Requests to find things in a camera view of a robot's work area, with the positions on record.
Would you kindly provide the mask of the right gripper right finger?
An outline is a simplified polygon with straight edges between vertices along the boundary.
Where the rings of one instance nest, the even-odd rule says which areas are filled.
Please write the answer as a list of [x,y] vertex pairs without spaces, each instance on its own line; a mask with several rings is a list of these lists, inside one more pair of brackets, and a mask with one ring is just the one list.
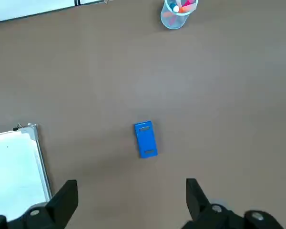
[[186,180],[186,203],[192,219],[183,229],[283,229],[267,212],[249,210],[239,216],[223,205],[210,203],[195,178]]

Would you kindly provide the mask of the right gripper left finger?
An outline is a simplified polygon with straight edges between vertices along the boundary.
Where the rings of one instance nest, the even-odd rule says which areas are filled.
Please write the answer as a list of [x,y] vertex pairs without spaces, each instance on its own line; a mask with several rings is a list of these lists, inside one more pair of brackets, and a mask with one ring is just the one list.
[[0,229],[64,229],[77,207],[77,181],[67,180],[44,206],[31,207],[12,221],[0,215]]

